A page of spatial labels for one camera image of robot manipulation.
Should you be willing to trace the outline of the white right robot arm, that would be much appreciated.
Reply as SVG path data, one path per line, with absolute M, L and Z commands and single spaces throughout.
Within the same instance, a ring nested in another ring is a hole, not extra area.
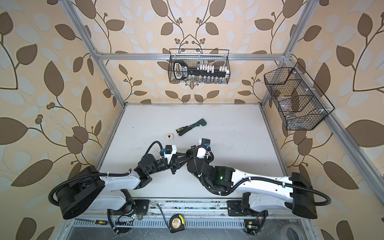
M 286 209 L 302 218 L 317 219 L 316 208 L 332 202 L 300 173 L 292 173 L 289 177 L 267 177 L 229 167 L 213 167 L 210 165 L 213 153 L 203 145 L 193 146 L 189 157 L 188 171 L 208 192 L 221 197 L 234 192 L 244 193 L 248 208 L 254 212 Z

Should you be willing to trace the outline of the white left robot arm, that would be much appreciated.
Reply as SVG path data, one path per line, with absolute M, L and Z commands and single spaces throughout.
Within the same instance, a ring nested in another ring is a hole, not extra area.
M 54 187 L 48 200 L 60 207 L 65 220 L 74 219 L 91 210 L 130 214 L 137 210 L 130 190 L 147 186 L 155 173 L 170 170 L 175 174 L 193 157 L 193 152 L 190 149 L 179 153 L 175 145 L 166 145 L 160 147 L 159 159 L 146 151 L 134 170 L 119 174 L 101 173 L 95 167 L 87 167 Z

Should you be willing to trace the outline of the beige earbud charging case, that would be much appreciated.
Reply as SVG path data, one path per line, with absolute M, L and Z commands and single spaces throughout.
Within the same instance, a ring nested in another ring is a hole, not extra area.
M 172 139 L 174 139 L 174 134 L 166 134 L 166 139 L 167 139 L 167 140 L 172 140 Z

